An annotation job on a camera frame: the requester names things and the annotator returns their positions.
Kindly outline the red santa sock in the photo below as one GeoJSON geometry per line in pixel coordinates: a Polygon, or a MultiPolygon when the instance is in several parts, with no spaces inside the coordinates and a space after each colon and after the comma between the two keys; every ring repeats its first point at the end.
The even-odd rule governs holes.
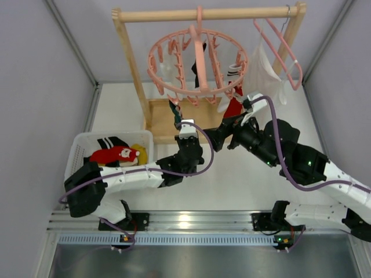
{"type": "Polygon", "coordinates": [[[223,96],[217,108],[218,113],[223,112],[223,118],[231,118],[241,113],[242,104],[236,99],[223,96]]]}
{"type": "Polygon", "coordinates": [[[120,166],[135,166],[138,164],[140,151],[130,147],[115,146],[110,149],[95,151],[89,158],[90,162],[96,162],[102,166],[118,163],[120,166]]]}

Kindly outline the dark green christmas sock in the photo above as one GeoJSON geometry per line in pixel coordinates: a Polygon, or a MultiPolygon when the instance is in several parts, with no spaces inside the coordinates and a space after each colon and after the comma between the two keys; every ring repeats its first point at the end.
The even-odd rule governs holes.
{"type": "Polygon", "coordinates": [[[169,100],[169,106],[174,116],[174,126],[177,130],[181,129],[180,123],[183,120],[183,114],[181,111],[180,106],[177,104],[174,104],[169,100]]]}

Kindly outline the pink round clip hanger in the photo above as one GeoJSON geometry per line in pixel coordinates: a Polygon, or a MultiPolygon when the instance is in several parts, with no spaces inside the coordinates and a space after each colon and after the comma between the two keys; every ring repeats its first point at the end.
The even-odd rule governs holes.
{"type": "Polygon", "coordinates": [[[199,105],[199,99],[215,104],[218,94],[225,94],[229,99],[237,96],[235,87],[243,84],[243,79],[248,71],[249,58],[244,48],[230,36],[215,30],[208,30],[202,27],[202,7],[197,8],[197,25],[190,25],[188,29],[173,32],[158,40],[151,48],[147,58],[147,73],[157,87],[160,95],[165,90],[174,93],[174,96],[167,95],[174,104],[179,104],[179,96],[186,97],[195,107],[199,105]],[[217,39],[221,38],[234,45],[237,49],[235,64],[241,65],[239,78],[233,81],[225,81],[221,70],[221,62],[217,55],[217,39]],[[188,45],[194,44],[195,52],[195,76],[199,82],[198,88],[187,89],[186,72],[183,59],[183,52],[188,45]],[[169,83],[162,77],[160,62],[166,57],[173,65],[173,82],[169,83]]]}

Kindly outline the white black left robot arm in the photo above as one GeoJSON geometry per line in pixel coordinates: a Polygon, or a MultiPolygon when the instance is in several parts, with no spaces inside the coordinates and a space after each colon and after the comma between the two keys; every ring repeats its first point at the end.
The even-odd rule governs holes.
{"type": "Polygon", "coordinates": [[[70,216],[102,218],[101,231],[115,226],[126,229],[133,218],[127,201],[117,193],[177,185],[204,163],[198,136],[175,136],[175,140],[179,147],[176,154],[142,166],[105,167],[87,162],[64,183],[70,216]]]}

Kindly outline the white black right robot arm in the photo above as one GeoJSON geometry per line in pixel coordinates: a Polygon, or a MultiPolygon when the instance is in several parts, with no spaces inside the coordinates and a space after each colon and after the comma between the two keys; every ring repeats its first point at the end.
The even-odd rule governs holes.
{"type": "Polygon", "coordinates": [[[370,189],[340,170],[326,155],[298,142],[300,131],[284,120],[271,120],[260,129],[256,118],[224,119],[219,127],[206,129],[213,149],[243,147],[267,166],[281,166],[280,176],[305,193],[321,193],[331,204],[275,202],[269,217],[255,217],[255,228],[286,231],[290,228],[339,229],[370,241],[370,189]]]}

